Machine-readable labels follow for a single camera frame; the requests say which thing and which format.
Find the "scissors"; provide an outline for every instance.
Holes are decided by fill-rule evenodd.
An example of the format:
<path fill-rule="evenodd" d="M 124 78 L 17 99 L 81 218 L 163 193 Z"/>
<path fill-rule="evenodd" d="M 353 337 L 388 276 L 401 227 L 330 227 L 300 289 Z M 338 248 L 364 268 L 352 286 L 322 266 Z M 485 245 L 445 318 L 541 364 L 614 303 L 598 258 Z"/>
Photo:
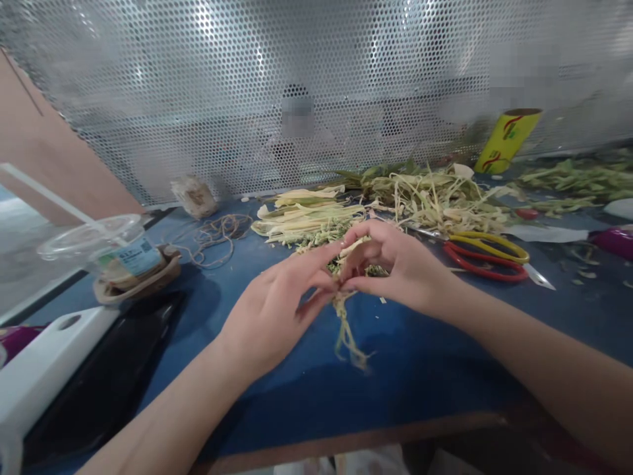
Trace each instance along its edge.
<path fill-rule="evenodd" d="M 490 278 L 493 280 L 500 280 L 502 282 L 520 282 L 530 277 L 537 285 L 547 287 L 551 290 L 556 288 L 549 283 L 549 281 L 531 264 L 529 264 L 529 254 L 525 249 L 517 246 L 515 243 L 508 241 L 507 239 L 494 236 L 493 234 L 466 231 L 455 234 L 449 234 L 448 237 L 442 235 L 437 231 L 427 231 L 419 228 L 409 227 L 410 229 L 417 231 L 425 236 L 429 236 L 434 239 L 441 239 L 444 241 L 444 251 L 450 256 L 453 261 L 458 263 L 463 269 L 466 269 L 473 274 L 478 274 L 482 277 Z M 493 242 L 507 249 L 509 252 L 501 251 L 495 247 L 486 243 Z M 480 254 L 473 251 L 469 251 L 457 245 L 457 242 L 463 242 L 470 244 L 488 254 Z M 471 264 L 462 258 L 471 257 L 479 261 L 485 261 L 500 266 L 508 267 L 515 273 L 511 275 L 500 274 L 488 269 L 482 269 L 476 265 Z"/>

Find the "metal mesh screen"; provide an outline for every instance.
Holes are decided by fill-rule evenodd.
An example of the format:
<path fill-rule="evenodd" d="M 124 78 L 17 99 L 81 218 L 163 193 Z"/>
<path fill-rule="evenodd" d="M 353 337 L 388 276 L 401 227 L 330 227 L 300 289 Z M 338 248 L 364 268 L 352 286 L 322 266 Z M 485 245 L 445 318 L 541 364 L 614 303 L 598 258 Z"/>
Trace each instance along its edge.
<path fill-rule="evenodd" d="M 499 113 L 545 110 L 522 153 L 633 125 L 633 3 L 0 0 L 3 41 L 144 205 L 326 170 L 468 160 Z"/>

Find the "hand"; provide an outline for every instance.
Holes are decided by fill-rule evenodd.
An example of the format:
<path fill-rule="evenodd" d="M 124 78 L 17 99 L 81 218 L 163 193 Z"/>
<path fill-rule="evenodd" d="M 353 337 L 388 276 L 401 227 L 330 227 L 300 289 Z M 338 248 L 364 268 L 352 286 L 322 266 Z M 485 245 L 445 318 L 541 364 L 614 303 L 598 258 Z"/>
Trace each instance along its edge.
<path fill-rule="evenodd" d="M 281 363 L 336 293 L 326 265 L 341 248 L 339 241 L 292 255 L 253 279 L 216 339 L 225 363 L 253 381 Z M 299 305 L 311 288 L 317 290 Z"/>
<path fill-rule="evenodd" d="M 359 244 L 347 256 L 340 276 L 342 290 L 360 290 L 441 317 L 443 304 L 466 285 L 420 241 L 383 221 L 368 220 L 353 226 L 345 235 L 343 247 L 363 236 L 371 236 L 371 241 Z M 366 277 L 369 265 L 381 266 L 389 277 Z"/>

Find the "blue table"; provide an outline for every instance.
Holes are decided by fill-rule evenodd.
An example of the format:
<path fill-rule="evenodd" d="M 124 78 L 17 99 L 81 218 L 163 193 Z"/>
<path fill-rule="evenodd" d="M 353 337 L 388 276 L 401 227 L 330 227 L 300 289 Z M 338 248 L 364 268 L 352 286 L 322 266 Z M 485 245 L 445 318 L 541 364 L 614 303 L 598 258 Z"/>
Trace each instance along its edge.
<path fill-rule="evenodd" d="M 254 216 L 259 206 L 256 201 L 233 202 L 223 212 L 250 212 Z M 166 232 L 190 221 L 182 210 L 175 210 L 151 228 L 148 236 L 159 243 Z M 598 278 L 576 286 L 571 282 L 577 277 L 573 270 L 565 273 L 561 269 L 560 250 L 522 245 L 530 252 L 534 267 L 556 286 L 556 292 L 529 280 L 503 284 L 469 274 L 460 276 L 548 325 L 633 365 L 633 291 L 622 284 L 626 278 L 633 281 L 633 268 L 625 267 L 618 257 L 598 253 Z M 208 249 L 209 261 L 226 250 L 227 245 Z M 448 263 L 439 245 L 434 251 Z M 290 253 L 281 245 L 272 248 L 250 233 L 236 241 L 233 258 L 219 269 L 183 265 L 182 275 L 169 289 L 186 291 L 186 308 L 142 408 L 218 335 L 251 279 Z M 28 322 L 45 323 L 94 306 L 97 302 L 92 295 L 92 277 L 87 276 Z M 361 373 L 334 355 L 339 320 L 328 306 L 291 355 L 257 381 L 231 409 L 200 454 L 200 473 L 210 468 L 208 462 L 218 458 L 220 463 L 230 462 L 225 470 L 239 470 L 248 468 L 251 462 L 278 462 L 284 453 L 294 457 L 316 455 L 315 451 L 349 450 L 390 438 L 438 435 L 493 424 L 498 411 L 526 397 L 522 386 L 474 340 L 444 323 L 392 301 L 382 304 L 376 297 L 361 294 L 348 301 L 347 309 L 359 347 L 376 352 L 369 360 L 371 374 Z M 262 456 L 249 458 L 245 453 Z M 38 473 L 73 473 L 87 458 L 78 457 Z"/>

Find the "yellow scissor handle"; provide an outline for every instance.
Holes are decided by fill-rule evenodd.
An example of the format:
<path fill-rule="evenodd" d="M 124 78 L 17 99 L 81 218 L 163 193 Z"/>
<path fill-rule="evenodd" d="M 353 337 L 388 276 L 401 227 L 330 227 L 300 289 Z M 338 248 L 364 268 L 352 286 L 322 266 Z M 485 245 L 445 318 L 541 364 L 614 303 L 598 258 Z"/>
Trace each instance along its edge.
<path fill-rule="evenodd" d="M 527 264 L 529 262 L 529 254 L 525 251 L 525 249 L 517 246 L 515 243 L 512 243 L 501 236 L 494 236 L 492 234 L 480 233 L 475 231 L 464 231 L 451 234 L 450 236 L 448 236 L 448 239 L 450 239 L 451 241 L 459 241 L 471 244 L 475 247 L 480 248 L 482 251 L 486 251 L 502 259 L 514 261 L 517 264 Z M 513 252 L 513 254 L 507 254 L 503 251 L 499 251 L 498 249 L 487 245 L 484 240 L 501 244 L 503 247 Z"/>

